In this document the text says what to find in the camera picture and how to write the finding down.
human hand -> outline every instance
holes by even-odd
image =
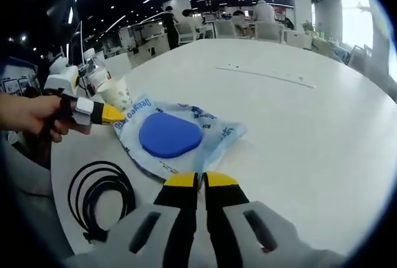
[[[38,135],[46,119],[60,108],[61,99],[57,96],[40,96],[34,99],[0,94],[0,128],[16,132],[30,132]],[[55,143],[62,141],[69,129],[89,134],[89,127],[82,127],[67,121],[56,120],[50,131]]]

person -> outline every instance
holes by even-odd
[[[0,93],[0,130],[29,132],[38,135],[42,131],[46,119],[59,110],[60,101],[61,98],[57,96],[39,96],[29,99]],[[52,141],[55,143],[62,141],[62,135],[67,135],[69,129],[86,135],[90,134],[89,127],[56,120],[54,129],[50,131]]]
[[[238,34],[246,37],[246,36],[250,36],[253,37],[253,31],[252,29],[249,27],[248,23],[245,20],[245,15],[242,11],[237,10],[233,13],[233,17],[231,18],[232,23],[234,24],[234,26],[237,28],[238,30]]]
[[[185,9],[182,12],[182,15],[185,17],[184,22],[188,23],[192,31],[196,31],[198,34],[200,33],[199,26],[197,25],[196,20],[193,18],[193,11],[191,9]]]
[[[163,14],[163,27],[167,33],[169,49],[175,49],[179,46],[178,44],[178,32],[175,28],[175,23],[179,23],[172,13],[172,6],[166,7],[166,11]]]
[[[274,8],[264,0],[258,0],[254,7],[254,20],[259,22],[275,23]]]
[[[285,17],[285,22],[284,22],[286,28],[289,28],[291,30],[294,30],[295,26],[294,24],[291,22],[291,20],[287,17]]]

blue sponge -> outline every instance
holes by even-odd
[[[159,158],[176,158],[198,147],[202,140],[196,124],[167,113],[150,115],[139,131],[143,149]]]

white paper cup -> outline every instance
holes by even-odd
[[[110,79],[99,86],[97,93],[106,104],[112,105],[124,112],[132,105],[130,92],[127,89],[125,78]]]

white tabletop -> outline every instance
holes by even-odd
[[[301,77],[314,87],[269,75]],[[250,200],[290,220],[314,248],[349,254],[388,201],[396,177],[397,106],[345,65],[276,43],[199,40],[135,68],[127,83],[133,97],[145,92],[244,123],[248,133],[217,170],[236,178]],[[138,204],[152,202],[161,188],[135,167],[110,127],[66,136],[53,147],[52,182],[76,253],[92,246],[70,215],[66,193],[74,173],[95,160],[124,168]]]

